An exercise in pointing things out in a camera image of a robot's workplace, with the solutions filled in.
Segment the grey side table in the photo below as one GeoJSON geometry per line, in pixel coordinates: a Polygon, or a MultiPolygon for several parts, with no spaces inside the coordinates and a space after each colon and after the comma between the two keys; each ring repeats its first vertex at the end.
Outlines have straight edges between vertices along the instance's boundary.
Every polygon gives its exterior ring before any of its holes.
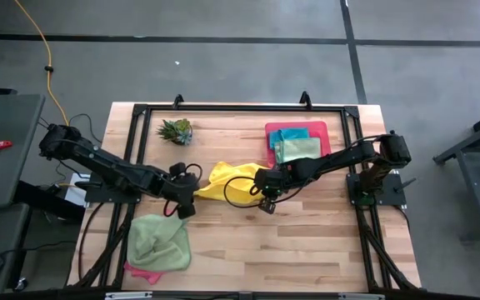
{"type": "Polygon", "coordinates": [[[13,201],[44,103],[41,95],[0,95],[0,208],[13,201]]]}

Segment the white paper sheet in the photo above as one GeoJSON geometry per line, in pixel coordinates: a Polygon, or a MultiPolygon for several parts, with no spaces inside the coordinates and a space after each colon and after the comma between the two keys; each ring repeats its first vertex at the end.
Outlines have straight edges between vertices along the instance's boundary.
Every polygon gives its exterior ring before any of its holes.
{"type": "Polygon", "coordinates": [[[64,199],[70,203],[76,204],[78,206],[88,208],[89,203],[85,201],[86,191],[77,187],[77,182],[88,182],[90,179],[89,174],[82,174],[79,176],[78,174],[74,173],[70,179],[68,185],[66,185],[66,195],[64,199]]]}

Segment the potted succulent plant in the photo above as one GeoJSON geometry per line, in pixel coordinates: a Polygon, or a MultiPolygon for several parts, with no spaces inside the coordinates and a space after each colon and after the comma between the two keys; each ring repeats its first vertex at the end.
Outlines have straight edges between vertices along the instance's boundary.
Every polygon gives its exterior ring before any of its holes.
{"type": "Polygon", "coordinates": [[[156,134],[165,141],[174,143],[178,146],[187,146],[193,138],[193,128],[186,119],[163,120],[156,131],[156,134]]]}

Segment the green microfiber towel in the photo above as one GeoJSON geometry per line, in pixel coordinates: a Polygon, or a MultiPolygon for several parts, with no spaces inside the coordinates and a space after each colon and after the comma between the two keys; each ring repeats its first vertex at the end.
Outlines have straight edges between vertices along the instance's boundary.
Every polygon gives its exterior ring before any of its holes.
{"type": "Polygon", "coordinates": [[[149,272],[182,271],[191,259],[183,220],[155,214],[132,220],[127,237],[127,262],[131,267],[149,272]]]}
{"type": "Polygon", "coordinates": [[[321,143],[317,137],[285,139],[274,144],[274,152],[278,164],[299,158],[319,158],[321,143]]]}

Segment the teal microfiber towel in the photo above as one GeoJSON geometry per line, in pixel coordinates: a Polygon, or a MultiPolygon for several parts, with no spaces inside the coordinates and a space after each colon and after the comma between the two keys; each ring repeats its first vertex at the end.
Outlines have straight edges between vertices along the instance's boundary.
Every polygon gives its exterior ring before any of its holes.
{"type": "Polygon", "coordinates": [[[291,128],[281,128],[277,131],[272,131],[268,134],[269,137],[269,148],[274,149],[275,144],[283,142],[284,140],[289,139],[301,139],[309,138],[310,134],[307,128],[305,127],[291,127],[291,128]]]}

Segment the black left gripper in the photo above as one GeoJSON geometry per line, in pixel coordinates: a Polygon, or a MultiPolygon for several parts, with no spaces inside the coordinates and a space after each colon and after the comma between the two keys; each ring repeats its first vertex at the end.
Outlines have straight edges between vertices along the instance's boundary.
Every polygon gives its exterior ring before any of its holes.
{"type": "Polygon", "coordinates": [[[186,219],[196,213],[194,200],[199,201],[202,197],[195,191],[201,189],[201,184],[196,184],[195,174],[187,172],[187,169],[183,162],[169,168],[171,177],[162,187],[162,198],[166,200],[162,210],[164,217],[171,217],[176,213],[180,219],[186,219]]]}

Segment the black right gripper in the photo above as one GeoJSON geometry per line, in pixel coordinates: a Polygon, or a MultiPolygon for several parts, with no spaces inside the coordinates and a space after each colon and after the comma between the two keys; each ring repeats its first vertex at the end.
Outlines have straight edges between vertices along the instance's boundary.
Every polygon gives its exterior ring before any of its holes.
{"type": "MultiPolygon", "coordinates": [[[[288,193],[290,178],[291,172],[286,167],[274,169],[259,168],[255,174],[254,186],[265,198],[277,199],[284,193],[288,193]]],[[[265,199],[258,204],[258,208],[268,214],[273,214],[275,207],[276,204],[274,202],[267,202],[265,199]]]]}

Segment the pink plastic bin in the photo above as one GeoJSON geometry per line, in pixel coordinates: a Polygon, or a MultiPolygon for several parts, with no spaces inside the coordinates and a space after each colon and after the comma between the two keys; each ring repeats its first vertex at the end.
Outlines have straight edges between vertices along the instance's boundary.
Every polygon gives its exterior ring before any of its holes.
{"type": "Polygon", "coordinates": [[[265,138],[267,149],[267,165],[271,168],[276,163],[275,152],[271,147],[270,135],[281,129],[290,128],[306,128],[310,138],[318,138],[320,140],[320,154],[322,156],[331,152],[330,139],[328,136],[327,124],[323,121],[310,122],[269,122],[265,125],[265,138]]]}

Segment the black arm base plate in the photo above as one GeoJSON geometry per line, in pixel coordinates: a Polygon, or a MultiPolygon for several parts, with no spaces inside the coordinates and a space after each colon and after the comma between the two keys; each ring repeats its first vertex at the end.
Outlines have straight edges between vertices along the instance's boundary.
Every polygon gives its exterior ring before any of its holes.
{"type": "Polygon", "coordinates": [[[346,176],[347,193],[352,205],[370,206],[406,206],[407,200],[403,191],[401,176],[389,173],[382,181],[382,189],[377,194],[363,192],[360,188],[359,176],[348,174],[346,176]]]}
{"type": "Polygon", "coordinates": [[[137,204],[142,200],[138,191],[122,191],[119,188],[108,186],[96,173],[92,173],[85,184],[86,203],[122,203],[137,204]]]}

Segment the pink microfiber towel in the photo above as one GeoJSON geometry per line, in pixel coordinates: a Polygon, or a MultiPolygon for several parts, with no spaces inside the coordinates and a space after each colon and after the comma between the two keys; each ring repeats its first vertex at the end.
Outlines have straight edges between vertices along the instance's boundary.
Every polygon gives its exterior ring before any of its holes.
{"type": "Polygon", "coordinates": [[[155,285],[159,281],[159,279],[164,275],[164,272],[153,272],[153,271],[146,271],[146,270],[135,268],[131,266],[128,262],[124,263],[124,269],[130,272],[133,278],[143,278],[150,285],[155,285]]]}

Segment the silver aluminium bracket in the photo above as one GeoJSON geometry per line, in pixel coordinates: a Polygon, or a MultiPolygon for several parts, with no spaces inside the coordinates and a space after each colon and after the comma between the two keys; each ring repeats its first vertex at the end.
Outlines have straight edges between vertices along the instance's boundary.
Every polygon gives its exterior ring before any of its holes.
{"type": "Polygon", "coordinates": [[[109,292],[104,300],[151,300],[152,292],[109,292]]]}
{"type": "Polygon", "coordinates": [[[382,294],[371,293],[339,293],[338,300],[386,300],[382,294]]]}

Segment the black aluminium table frame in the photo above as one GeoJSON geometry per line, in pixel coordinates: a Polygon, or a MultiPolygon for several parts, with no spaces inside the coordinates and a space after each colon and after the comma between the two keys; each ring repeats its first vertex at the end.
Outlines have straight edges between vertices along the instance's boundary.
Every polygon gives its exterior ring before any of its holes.
{"type": "MultiPolygon", "coordinates": [[[[264,164],[265,125],[323,121],[332,150],[360,135],[385,130],[377,105],[115,102],[102,145],[133,162],[168,168],[183,162],[207,176],[226,162],[264,164]],[[192,141],[178,146],[156,131],[163,120],[186,118],[192,141]]],[[[189,267],[164,274],[153,291],[364,292],[368,288],[356,211],[348,200],[346,170],[321,177],[273,214],[226,202],[196,201],[187,222],[189,267]]]]}

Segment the yellow microfiber towel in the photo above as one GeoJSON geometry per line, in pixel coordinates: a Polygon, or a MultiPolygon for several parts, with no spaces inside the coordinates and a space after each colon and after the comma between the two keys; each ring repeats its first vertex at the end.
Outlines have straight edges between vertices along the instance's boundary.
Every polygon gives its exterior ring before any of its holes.
{"type": "Polygon", "coordinates": [[[218,162],[208,178],[208,185],[195,192],[200,198],[226,202],[224,192],[231,203],[248,205],[263,199],[263,195],[250,193],[253,179],[259,169],[266,169],[256,163],[232,166],[226,162],[218,162]]]}

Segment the black equipment stand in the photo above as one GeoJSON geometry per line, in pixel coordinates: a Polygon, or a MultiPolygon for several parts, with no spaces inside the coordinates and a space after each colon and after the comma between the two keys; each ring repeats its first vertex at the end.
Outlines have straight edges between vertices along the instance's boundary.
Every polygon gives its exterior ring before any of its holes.
{"type": "Polygon", "coordinates": [[[84,207],[24,181],[18,182],[13,201],[74,222],[81,222],[85,213],[84,207]]]}

